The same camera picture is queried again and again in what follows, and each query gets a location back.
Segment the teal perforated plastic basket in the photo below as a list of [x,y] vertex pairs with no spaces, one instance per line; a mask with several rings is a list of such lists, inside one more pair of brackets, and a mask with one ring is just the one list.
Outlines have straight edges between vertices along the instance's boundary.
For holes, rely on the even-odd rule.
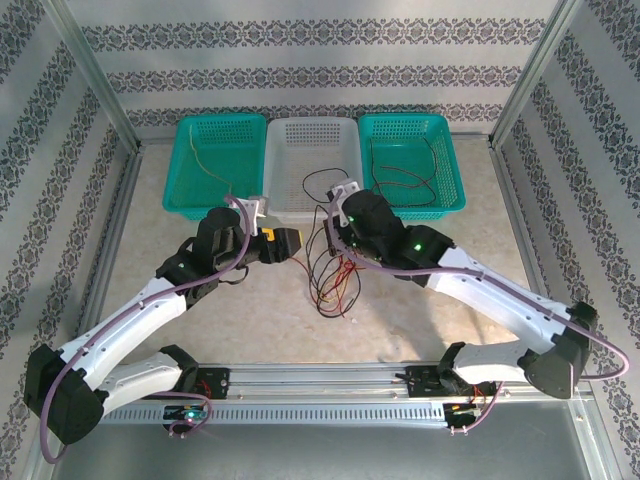
[[365,189],[404,221],[439,220],[466,206],[447,120],[438,114],[378,113],[358,120]]
[[188,116],[180,120],[162,205],[199,221],[223,206],[224,196],[263,192],[267,122],[260,114]]

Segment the white perforated plastic basket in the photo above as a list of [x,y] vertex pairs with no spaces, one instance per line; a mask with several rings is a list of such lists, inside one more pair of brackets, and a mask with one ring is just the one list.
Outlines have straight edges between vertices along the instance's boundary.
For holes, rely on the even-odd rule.
[[269,123],[263,195],[269,215],[307,223],[331,186],[349,178],[364,185],[357,123],[341,117],[291,117]]

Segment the aluminium floor frame rail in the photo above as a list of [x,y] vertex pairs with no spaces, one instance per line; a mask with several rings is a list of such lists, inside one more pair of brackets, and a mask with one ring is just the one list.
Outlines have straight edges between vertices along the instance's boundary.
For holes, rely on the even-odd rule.
[[[491,143],[488,143],[488,148],[530,289],[537,294],[548,296],[548,288],[539,271],[526,219],[506,164],[500,152],[496,151]],[[589,382],[581,383],[579,390],[567,404],[591,480],[624,480],[596,402],[594,387]]]
[[107,278],[105,243],[116,238],[111,228],[123,216],[117,209],[129,204],[127,182],[137,176],[143,153],[143,147],[126,154],[102,145],[62,200],[35,271],[35,289],[25,299],[24,313],[32,323],[26,356],[41,345],[63,345],[97,317],[106,294],[98,285]]
[[[151,136],[140,137],[141,144],[143,146],[150,145],[172,145],[175,140],[176,130],[171,130],[168,128],[143,128],[143,133],[151,133]],[[451,133],[451,137],[454,141],[463,140],[463,139],[483,139],[484,141],[488,141],[490,139],[489,134],[483,134],[480,132],[467,132],[467,131],[453,131]]]

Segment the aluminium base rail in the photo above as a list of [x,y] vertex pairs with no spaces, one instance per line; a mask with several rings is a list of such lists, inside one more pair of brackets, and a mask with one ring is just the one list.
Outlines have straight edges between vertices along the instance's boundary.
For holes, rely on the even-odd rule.
[[404,371],[427,363],[203,365],[230,370],[226,400],[407,398]]

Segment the aluminium frame post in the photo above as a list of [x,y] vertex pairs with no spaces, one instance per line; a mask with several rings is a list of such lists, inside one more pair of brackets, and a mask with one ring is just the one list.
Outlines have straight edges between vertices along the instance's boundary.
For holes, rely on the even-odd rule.
[[585,0],[558,0],[538,43],[516,81],[514,90],[508,97],[501,115],[489,135],[491,148],[495,149],[499,146],[511,131],[531,92],[539,82],[556,48],[584,2]]
[[41,0],[41,2],[125,148],[129,152],[137,151],[141,141],[67,2],[65,0]]

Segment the grey metal base plate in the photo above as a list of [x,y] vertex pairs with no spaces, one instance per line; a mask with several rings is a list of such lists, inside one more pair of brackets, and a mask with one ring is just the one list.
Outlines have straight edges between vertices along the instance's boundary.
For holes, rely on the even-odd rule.
[[551,430],[464,436],[418,428],[102,426],[52,480],[593,480],[575,441]]

